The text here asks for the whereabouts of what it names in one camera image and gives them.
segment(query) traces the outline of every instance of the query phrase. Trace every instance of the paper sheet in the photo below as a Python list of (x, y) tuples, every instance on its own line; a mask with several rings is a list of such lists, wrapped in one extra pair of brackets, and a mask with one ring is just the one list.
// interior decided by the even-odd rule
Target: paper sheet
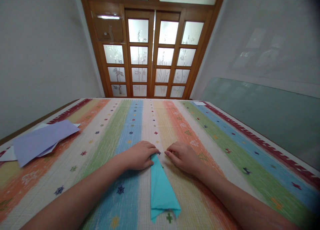
[[(46, 124), (46, 123), (40, 123), (34, 130), (49, 126), (50, 124)], [(74, 124), (76, 127), (79, 127), (80, 124), (79, 123), (75, 123)], [(53, 149), (57, 146), (58, 143), (56, 143), (55, 145), (53, 145), (51, 148), (47, 149), (46, 151), (44, 151), (43, 153), (39, 154), (37, 157), (42, 157), (44, 155), (47, 155), (48, 153), (51, 153), (53, 151)], [(9, 162), (9, 161), (16, 161), (17, 157), (14, 154), (14, 147), (13, 145), (6, 150), (6, 152), (0, 157), (0, 162)]]
[(19, 166), (23, 167), (57, 142), (79, 130), (69, 120), (64, 120), (14, 139), (14, 153)]
[(197, 105), (206, 105), (204, 102), (194, 102)]
[(177, 218), (181, 208), (176, 195), (156, 154), (151, 160), (154, 162), (151, 166), (151, 221), (155, 223), (157, 216), (169, 209)]

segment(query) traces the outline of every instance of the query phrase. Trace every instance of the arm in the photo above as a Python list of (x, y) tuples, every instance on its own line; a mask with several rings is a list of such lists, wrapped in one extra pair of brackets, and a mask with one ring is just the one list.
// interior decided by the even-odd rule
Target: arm
[(176, 142), (165, 154), (177, 167), (203, 182), (243, 229), (298, 229), (279, 213), (203, 164), (191, 146)]
[(110, 185), (126, 170), (153, 165), (159, 150), (141, 141), (110, 159), (37, 213), (22, 229), (77, 229)]

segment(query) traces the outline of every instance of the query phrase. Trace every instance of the purple paper sheet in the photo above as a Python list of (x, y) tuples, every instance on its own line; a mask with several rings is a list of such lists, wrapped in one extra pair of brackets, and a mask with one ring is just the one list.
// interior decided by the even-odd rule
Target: purple paper sheet
[(64, 120), (14, 139), (14, 153), (19, 166), (23, 167), (60, 140), (79, 130), (69, 120)]

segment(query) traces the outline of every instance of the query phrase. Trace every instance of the white paper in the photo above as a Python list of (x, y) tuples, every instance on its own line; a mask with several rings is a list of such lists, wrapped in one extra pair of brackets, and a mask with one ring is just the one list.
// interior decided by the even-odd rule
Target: white paper
[(204, 102), (194, 102), (197, 105), (206, 105)]
[[(48, 126), (49, 124), (46, 124), (46, 123), (40, 123), (35, 129), (33, 129), (32, 131), (34, 130), (37, 130), (37, 129), (40, 129), (40, 128), (43, 128), (43, 127), (46, 127)], [(59, 142), (57, 142), (55, 145), (53, 145), (52, 148), (50, 148), (48, 151), (45, 151), (41, 154), (39, 154), (37, 157), (42, 157), (44, 155), (47, 155), (48, 153), (51, 153), (53, 151), (53, 149), (57, 146)], [(0, 157), (0, 162), (9, 162), (9, 161), (16, 161), (17, 160), (17, 157), (16, 155), (14, 154), (14, 147), (11, 146), (1, 157)]]

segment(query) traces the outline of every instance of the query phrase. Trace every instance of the forearm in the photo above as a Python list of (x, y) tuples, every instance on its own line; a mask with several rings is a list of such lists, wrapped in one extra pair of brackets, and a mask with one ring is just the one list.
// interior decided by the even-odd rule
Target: forearm
[(68, 189), (22, 229), (77, 229), (109, 186), (127, 170), (121, 154)]
[(243, 229), (297, 229), (290, 221), (247, 192), (203, 167), (196, 177), (224, 204)]

